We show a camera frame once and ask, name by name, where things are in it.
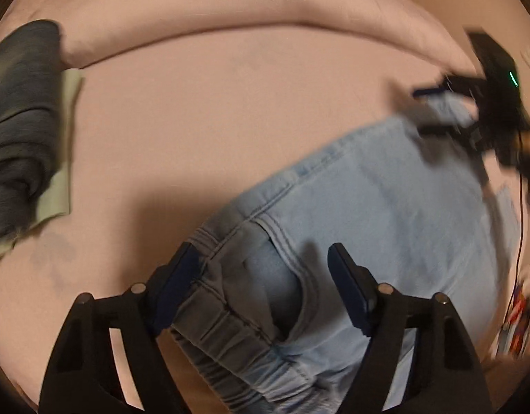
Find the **light green cloth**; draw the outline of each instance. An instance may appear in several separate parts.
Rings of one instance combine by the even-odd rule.
[[[56,216],[69,215],[70,208],[70,149],[71,149],[71,126],[73,117],[73,107],[83,77],[77,68],[70,68],[62,72],[62,133],[59,152],[60,165],[58,171],[52,179],[47,190],[41,195],[37,202],[37,215],[31,228],[41,224],[47,219]],[[0,243],[0,259],[4,254],[14,247],[22,236],[13,240],[2,241]]]

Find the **dark gray fabric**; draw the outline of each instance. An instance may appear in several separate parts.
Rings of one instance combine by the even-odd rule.
[[[56,171],[60,32],[25,24],[0,43],[0,239],[29,227]]]

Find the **green led indicator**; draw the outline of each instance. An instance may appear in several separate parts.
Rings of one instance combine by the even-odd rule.
[[[510,77],[512,78],[512,81],[514,81],[514,85],[516,87],[518,87],[518,81],[516,80],[516,78],[514,78],[514,74],[512,74],[512,72],[510,71]]]

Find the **black cable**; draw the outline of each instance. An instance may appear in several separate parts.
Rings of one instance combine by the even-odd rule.
[[[504,323],[506,323],[508,319],[508,314],[510,312],[510,307],[512,306],[512,300],[514,300],[514,293],[516,292],[516,288],[518,287],[518,275],[520,271],[520,256],[521,256],[521,248],[523,246],[523,177],[520,174],[520,247],[518,247],[518,257],[516,259],[516,276],[514,278],[514,289],[512,289],[512,294],[510,295],[510,300],[508,301],[508,307],[506,314],[504,315]]]

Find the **light blue denim jeans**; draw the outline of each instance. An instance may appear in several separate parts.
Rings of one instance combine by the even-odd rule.
[[[327,268],[341,242],[378,282],[448,294],[473,340],[492,319],[519,236],[508,189],[416,123],[469,122],[452,95],[335,141],[237,197],[190,241],[200,278],[172,332],[235,413],[334,413],[368,339],[351,325]],[[386,406],[412,358],[406,337]]]

